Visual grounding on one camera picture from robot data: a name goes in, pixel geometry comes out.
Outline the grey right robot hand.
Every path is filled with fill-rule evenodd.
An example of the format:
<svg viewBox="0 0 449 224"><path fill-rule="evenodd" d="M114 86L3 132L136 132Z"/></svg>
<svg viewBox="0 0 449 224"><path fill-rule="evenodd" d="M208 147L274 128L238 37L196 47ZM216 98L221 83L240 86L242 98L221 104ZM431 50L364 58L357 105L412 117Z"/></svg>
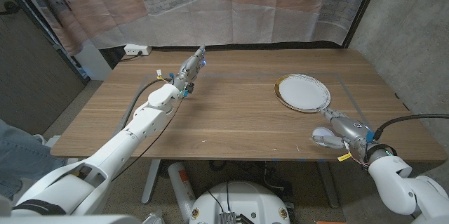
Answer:
<svg viewBox="0 0 449 224"><path fill-rule="evenodd" d="M345 148L354 158L357 157L359 163L367 166L365 157L370 129L364 123L351 119L338 110L323 108L319 112L332 124L339 136L311 136L310 139L322 147Z"/></svg>

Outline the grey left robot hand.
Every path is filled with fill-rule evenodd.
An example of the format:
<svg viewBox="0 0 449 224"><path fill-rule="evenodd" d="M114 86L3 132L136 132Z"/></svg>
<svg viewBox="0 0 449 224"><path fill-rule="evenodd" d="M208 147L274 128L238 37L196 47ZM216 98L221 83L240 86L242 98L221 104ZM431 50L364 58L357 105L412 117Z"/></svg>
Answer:
<svg viewBox="0 0 449 224"><path fill-rule="evenodd" d="M172 85L179 91L183 91L188 84L193 83L197 78L199 71L206 64L205 53L206 46L203 44L194 55L181 64L179 72L172 80Z"/></svg>

